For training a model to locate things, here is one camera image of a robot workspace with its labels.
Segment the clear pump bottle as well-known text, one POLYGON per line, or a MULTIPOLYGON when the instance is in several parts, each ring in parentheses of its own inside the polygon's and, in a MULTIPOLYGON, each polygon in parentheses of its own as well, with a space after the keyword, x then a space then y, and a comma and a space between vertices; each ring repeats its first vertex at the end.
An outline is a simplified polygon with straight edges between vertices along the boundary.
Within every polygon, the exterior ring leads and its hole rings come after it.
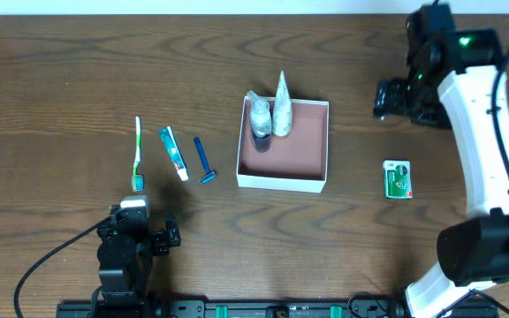
POLYGON ((258 152, 264 153, 270 148, 272 134, 270 104, 252 90, 247 92, 247 97, 251 104, 249 118, 253 145, 258 152))

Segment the small toothpaste tube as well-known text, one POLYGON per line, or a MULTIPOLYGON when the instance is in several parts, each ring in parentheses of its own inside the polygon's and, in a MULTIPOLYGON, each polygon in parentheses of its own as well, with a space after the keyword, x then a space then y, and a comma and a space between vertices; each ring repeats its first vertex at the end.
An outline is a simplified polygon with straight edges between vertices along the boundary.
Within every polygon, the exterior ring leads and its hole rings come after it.
POLYGON ((158 136, 164 144, 164 147, 171 159, 172 164, 181 181, 187 181, 189 174, 185 161, 180 153, 178 143, 170 126, 167 126, 158 132, 158 136))

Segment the green soap box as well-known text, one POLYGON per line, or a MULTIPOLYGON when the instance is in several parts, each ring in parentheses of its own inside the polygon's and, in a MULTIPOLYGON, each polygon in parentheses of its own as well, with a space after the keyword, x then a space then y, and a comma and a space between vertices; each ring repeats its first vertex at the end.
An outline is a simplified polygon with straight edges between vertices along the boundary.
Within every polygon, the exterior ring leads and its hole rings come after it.
POLYGON ((411 165, 409 161, 385 160, 384 195, 391 200, 410 200, 413 198, 411 165))

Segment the blue disposable razor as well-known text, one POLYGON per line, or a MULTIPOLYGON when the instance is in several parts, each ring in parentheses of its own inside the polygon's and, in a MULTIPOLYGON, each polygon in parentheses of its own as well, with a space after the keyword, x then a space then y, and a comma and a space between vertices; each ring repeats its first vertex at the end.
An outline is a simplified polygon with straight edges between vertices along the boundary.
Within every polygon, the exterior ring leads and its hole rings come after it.
POLYGON ((201 144, 201 140, 199 137, 194 138, 194 145, 196 147, 198 156, 201 161, 202 168, 205 171, 205 175, 200 179, 201 184, 206 184, 209 181, 213 180, 217 177, 217 174, 210 168, 209 161, 207 159, 207 156, 205 155, 203 146, 201 144))

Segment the green white toothbrush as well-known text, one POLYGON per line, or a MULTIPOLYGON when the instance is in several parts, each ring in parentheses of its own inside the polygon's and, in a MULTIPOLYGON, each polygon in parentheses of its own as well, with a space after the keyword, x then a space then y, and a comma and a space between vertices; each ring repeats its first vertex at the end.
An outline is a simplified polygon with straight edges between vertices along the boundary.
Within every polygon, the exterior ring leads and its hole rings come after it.
POLYGON ((144 188, 144 178, 138 173, 141 163, 141 118, 135 117, 135 157, 133 161, 132 189, 134 192, 142 191, 144 188))

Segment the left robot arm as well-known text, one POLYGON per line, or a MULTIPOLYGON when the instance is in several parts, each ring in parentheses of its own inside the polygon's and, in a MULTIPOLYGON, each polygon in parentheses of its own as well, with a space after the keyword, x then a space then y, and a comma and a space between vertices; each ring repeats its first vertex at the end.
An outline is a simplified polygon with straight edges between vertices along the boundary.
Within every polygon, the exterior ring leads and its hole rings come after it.
POLYGON ((153 258, 181 244, 176 218, 169 213, 159 231, 148 227, 148 209, 110 208, 110 221, 97 229, 102 295, 108 305, 136 306, 144 302, 153 258))

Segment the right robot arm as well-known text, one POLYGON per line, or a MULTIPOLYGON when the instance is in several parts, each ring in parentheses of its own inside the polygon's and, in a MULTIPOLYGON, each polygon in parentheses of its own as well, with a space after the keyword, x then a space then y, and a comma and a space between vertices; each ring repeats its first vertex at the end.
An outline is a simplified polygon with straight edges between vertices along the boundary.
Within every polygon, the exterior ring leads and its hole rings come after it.
POLYGON ((449 129, 467 190, 467 220, 441 231, 437 262, 391 304, 393 317, 490 317, 504 307, 487 294, 509 282, 509 49, 491 29, 456 29, 434 2, 406 21, 409 69, 381 81, 373 115, 449 129))

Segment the white squeeze tube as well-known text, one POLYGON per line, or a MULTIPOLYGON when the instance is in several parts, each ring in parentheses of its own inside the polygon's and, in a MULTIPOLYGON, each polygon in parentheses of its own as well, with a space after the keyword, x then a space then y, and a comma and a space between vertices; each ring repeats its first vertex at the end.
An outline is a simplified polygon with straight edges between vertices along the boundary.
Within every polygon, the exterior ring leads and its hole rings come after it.
POLYGON ((285 79, 285 72, 281 71, 272 111, 272 132, 274 135, 283 138, 286 137, 291 130, 292 101, 285 79))

